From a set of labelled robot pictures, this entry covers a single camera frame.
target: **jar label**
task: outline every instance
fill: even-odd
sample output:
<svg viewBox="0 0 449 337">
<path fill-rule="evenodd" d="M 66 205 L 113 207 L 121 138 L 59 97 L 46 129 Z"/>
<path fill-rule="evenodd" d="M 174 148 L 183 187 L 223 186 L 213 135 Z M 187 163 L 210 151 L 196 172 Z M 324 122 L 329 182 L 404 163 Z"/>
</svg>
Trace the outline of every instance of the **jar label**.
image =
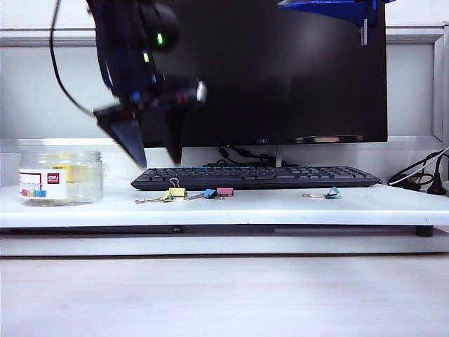
<svg viewBox="0 0 449 337">
<path fill-rule="evenodd" d="M 67 198 L 67 172 L 64 169 L 35 170 L 21 168 L 20 196 L 33 200 Z"/>
</svg>

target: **white cable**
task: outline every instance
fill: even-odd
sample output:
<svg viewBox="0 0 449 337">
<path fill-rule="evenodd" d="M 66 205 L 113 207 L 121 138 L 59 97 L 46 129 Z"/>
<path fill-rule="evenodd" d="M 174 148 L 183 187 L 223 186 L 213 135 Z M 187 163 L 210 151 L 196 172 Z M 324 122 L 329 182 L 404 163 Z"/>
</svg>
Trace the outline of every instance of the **white cable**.
<svg viewBox="0 0 449 337">
<path fill-rule="evenodd" d="M 421 167 L 420 167 L 418 170 L 416 170 L 415 172 L 410 173 L 408 176 L 405 176 L 404 178 L 401 178 L 401 179 L 399 179 L 399 180 L 396 180 L 396 181 L 394 181 L 394 182 L 392 182 L 392 183 L 390 183 L 390 184 L 388 184 L 388 185 L 391 186 L 391 185 L 395 185 L 395 184 L 397 184 L 397 183 L 400 183 L 402 180 L 405 180 L 405 179 L 407 179 L 407 178 L 413 176 L 414 174 L 420 172 L 422 169 L 425 169 L 426 167 L 428 167 L 428 165 L 430 165 L 430 164 L 432 164 L 434 161 L 436 161 L 439 157 L 443 156 L 447 151 L 449 151 L 449 147 L 445 148 L 445 149 L 442 151 L 442 153 L 440 153 L 438 156 L 435 156 L 434 158 L 432 158 L 431 161 L 429 161 L 429 162 L 428 162 L 427 164 L 425 164 L 424 166 L 421 166 Z"/>
</svg>

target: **black monitor screen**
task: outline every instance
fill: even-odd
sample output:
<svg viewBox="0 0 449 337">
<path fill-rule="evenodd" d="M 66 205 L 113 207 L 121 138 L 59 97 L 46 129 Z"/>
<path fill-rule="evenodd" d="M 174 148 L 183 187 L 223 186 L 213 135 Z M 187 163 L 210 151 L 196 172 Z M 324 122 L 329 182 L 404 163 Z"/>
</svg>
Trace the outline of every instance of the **black monitor screen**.
<svg viewBox="0 0 449 337">
<path fill-rule="evenodd" d="M 367 46 L 351 22 L 287 11 L 276 0 L 170 0 L 180 40 L 159 71 L 204 81 L 182 145 L 387 140 L 384 5 Z M 145 147 L 162 146 L 142 125 Z"/>
</svg>

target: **white table surface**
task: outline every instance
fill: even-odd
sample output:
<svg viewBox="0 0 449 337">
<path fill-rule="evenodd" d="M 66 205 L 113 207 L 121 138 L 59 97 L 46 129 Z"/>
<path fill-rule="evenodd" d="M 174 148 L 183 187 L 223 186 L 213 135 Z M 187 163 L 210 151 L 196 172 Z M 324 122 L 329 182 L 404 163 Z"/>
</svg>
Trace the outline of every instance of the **white table surface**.
<svg viewBox="0 0 449 337">
<path fill-rule="evenodd" d="M 2 227 L 115 225 L 322 224 L 449 225 L 449 198 L 375 185 L 342 188 L 340 199 L 303 198 L 328 189 L 236 191 L 224 200 L 176 199 L 171 203 L 136 204 L 161 192 L 133 189 L 129 182 L 105 185 L 102 201 L 79 206 L 33 207 L 24 204 L 18 187 L 0 189 Z"/>
<path fill-rule="evenodd" d="M 449 255 L 0 260 L 2 337 L 447 337 Z"/>
</svg>

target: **blue robot part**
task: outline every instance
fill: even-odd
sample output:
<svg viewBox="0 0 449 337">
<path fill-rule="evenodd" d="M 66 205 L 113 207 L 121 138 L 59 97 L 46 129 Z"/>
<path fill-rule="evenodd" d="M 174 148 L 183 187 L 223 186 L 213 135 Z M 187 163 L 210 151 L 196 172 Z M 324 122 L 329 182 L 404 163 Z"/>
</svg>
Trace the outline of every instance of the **blue robot part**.
<svg viewBox="0 0 449 337">
<path fill-rule="evenodd" d="M 386 4 L 393 1 L 384 0 Z M 283 0 L 278 7 L 355 23 L 362 33 L 362 45 L 368 44 L 368 30 L 377 24 L 377 0 Z"/>
</svg>

